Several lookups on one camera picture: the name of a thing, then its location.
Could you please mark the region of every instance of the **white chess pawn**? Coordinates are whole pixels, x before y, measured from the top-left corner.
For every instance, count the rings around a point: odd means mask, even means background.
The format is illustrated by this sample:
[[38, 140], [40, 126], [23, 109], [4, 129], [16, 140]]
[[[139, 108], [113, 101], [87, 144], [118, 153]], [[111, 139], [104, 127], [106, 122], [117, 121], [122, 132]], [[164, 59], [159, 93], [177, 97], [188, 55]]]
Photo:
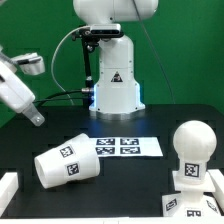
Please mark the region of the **white chess pawn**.
[[216, 201], [204, 192], [215, 192], [206, 172], [207, 162], [216, 148], [213, 130], [200, 121], [182, 124], [173, 138], [174, 148], [180, 159], [180, 168], [173, 171], [175, 191], [164, 195], [163, 215], [180, 217], [220, 216]]
[[180, 159], [179, 181], [189, 184], [204, 182], [207, 162], [216, 143], [214, 131], [201, 121], [188, 121], [176, 130], [173, 144]]

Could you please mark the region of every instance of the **green wall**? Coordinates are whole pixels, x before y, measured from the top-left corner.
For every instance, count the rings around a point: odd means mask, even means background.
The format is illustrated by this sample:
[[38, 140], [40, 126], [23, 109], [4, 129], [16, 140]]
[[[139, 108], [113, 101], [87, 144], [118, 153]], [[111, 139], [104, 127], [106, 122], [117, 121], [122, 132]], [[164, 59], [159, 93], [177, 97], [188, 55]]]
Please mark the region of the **green wall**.
[[[224, 0], [160, 0], [157, 13], [144, 21], [163, 63], [176, 103], [201, 103], [224, 113]], [[0, 44], [8, 56], [38, 52], [46, 73], [30, 77], [17, 72], [37, 99], [58, 92], [50, 74], [57, 44], [83, 24], [72, 0], [8, 0], [0, 7]], [[122, 23], [135, 44], [135, 78], [143, 88], [145, 104], [172, 103], [160, 67], [139, 23]], [[91, 55], [93, 77], [98, 78], [97, 52]], [[63, 45], [55, 67], [65, 89], [84, 87], [80, 41]], [[0, 125], [14, 113], [0, 104]]]

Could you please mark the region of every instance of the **white paper cup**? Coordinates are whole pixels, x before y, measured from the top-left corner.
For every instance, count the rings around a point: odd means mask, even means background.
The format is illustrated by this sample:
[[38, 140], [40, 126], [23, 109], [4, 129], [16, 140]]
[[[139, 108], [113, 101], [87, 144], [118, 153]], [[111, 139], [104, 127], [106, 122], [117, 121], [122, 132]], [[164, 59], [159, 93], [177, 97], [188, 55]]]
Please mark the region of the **white paper cup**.
[[34, 162], [44, 188], [95, 177], [100, 172], [98, 155], [86, 134], [35, 157]]

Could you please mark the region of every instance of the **warning label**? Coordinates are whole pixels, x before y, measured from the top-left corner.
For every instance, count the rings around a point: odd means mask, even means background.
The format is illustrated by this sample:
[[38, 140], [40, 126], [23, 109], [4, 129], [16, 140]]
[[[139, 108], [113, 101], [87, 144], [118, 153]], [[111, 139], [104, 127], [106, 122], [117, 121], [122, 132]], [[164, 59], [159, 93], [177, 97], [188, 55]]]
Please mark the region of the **warning label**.
[[118, 72], [116, 72], [116, 74], [112, 78], [111, 82], [123, 82], [122, 79], [121, 79], [121, 76]]

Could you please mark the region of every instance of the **black table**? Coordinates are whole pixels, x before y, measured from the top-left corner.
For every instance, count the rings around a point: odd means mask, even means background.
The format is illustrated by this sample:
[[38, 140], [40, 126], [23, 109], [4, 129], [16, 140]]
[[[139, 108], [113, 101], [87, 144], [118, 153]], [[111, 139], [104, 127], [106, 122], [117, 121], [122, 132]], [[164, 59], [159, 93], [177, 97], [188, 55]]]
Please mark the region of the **black table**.
[[[171, 171], [178, 170], [173, 134], [188, 120], [203, 121], [215, 131], [218, 144], [208, 168], [224, 168], [224, 116], [211, 106], [150, 105], [145, 115], [126, 121], [93, 119], [79, 106], [39, 110], [46, 118], [41, 127], [17, 115], [0, 129], [0, 176], [18, 172], [20, 185], [3, 218], [162, 216], [162, 195], [175, 192]], [[98, 177], [44, 189], [34, 157], [80, 133], [157, 137], [164, 156], [100, 158]]]

